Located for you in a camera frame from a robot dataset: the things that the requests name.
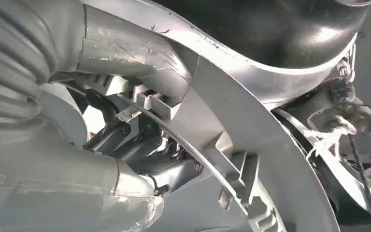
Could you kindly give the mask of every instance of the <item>black cable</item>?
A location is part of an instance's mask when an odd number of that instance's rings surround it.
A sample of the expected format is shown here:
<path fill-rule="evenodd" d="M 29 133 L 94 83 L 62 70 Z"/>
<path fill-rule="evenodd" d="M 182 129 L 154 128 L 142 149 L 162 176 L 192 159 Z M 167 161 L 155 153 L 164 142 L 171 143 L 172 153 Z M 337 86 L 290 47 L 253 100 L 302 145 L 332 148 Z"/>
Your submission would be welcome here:
<path fill-rule="evenodd" d="M 365 169 L 363 168 L 362 163 L 360 162 L 360 157 L 357 151 L 357 146 L 356 146 L 354 135 L 351 135 L 351 134 L 349 135 L 349 142 L 351 144 L 352 152 L 355 156 L 355 161 L 357 164 L 357 169 L 359 171 L 360 178 L 362 180 L 363 187 L 365 189 L 366 203 L 368 207 L 371 208 L 371 190 L 369 189 L 369 186 L 368 186 L 368 180 L 366 178 Z"/>

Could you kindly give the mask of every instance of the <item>pipe elbow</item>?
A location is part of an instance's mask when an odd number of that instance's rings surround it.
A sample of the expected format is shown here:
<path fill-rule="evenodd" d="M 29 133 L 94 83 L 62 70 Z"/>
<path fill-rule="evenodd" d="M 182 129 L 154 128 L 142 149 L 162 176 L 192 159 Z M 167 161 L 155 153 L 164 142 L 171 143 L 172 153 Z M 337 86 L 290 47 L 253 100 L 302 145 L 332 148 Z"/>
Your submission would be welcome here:
<path fill-rule="evenodd" d="M 78 71 L 135 78 L 180 103 L 191 76 L 161 36 L 96 8 L 86 7 L 86 36 Z"/>

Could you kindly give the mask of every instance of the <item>white cable tie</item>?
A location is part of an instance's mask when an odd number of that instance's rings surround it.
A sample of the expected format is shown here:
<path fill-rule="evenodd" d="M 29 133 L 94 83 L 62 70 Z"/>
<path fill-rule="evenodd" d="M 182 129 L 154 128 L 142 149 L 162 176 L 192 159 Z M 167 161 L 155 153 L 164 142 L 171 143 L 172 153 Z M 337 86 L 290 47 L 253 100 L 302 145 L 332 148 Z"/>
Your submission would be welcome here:
<path fill-rule="evenodd" d="M 319 132 L 314 130 L 305 130 L 303 132 L 305 137 L 318 139 L 318 142 L 314 143 L 314 147 L 307 154 L 307 160 L 309 160 L 313 152 L 315 152 L 315 156 L 317 157 L 321 153 L 329 151 L 331 147 L 334 147 L 334 157 L 341 160 L 339 154 L 339 139 L 342 135 L 356 134 L 357 130 L 352 123 L 342 116 L 336 115 L 335 117 L 342 126 L 334 128 L 331 132 Z"/>

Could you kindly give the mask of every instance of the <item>silver pipe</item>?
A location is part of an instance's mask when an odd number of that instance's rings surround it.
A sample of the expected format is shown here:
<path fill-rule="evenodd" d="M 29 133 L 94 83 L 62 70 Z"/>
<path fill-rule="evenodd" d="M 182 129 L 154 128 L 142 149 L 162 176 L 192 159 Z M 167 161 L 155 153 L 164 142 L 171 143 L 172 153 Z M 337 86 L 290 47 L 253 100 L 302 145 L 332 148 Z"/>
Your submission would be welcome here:
<path fill-rule="evenodd" d="M 183 100 L 191 77 L 163 37 L 96 8 L 85 9 L 78 71 L 136 78 L 168 96 L 171 105 Z"/>

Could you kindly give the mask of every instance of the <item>wire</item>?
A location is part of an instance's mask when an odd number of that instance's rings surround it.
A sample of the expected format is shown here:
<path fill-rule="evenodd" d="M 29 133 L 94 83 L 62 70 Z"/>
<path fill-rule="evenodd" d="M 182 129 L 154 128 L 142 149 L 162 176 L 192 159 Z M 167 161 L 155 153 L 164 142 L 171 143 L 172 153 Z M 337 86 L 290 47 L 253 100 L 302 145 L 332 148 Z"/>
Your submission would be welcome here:
<path fill-rule="evenodd" d="M 66 83 L 66 82 L 60 82 L 59 84 L 64 85 L 66 88 L 71 89 L 71 90 L 75 91 L 76 93 L 79 93 L 83 96 L 86 96 L 85 90 L 83 88 L 80 88 L 78 86 L 70 85 L 69 83 Z"/>
<path fill-rule="evenodd" d="M 357 169 L 359 171 L 360 178 L 362 179 L 363 187 L 365 189 L 366 203 L 367 203 L 368 207 L 371 208 L 371 190 L 368 186 L 368 180 L 366 178 L 365 169 L 363 168 L 362 163 L 360 162 L 360 156 L 359 156 L 359 153 L 357 151 L 355 137 L 352 134 L 349 134 L 348 137 L 349 137 L 349 142 L 350 142 L 351 147 L 352 147 L 352 152 L 355 156 Z"/>

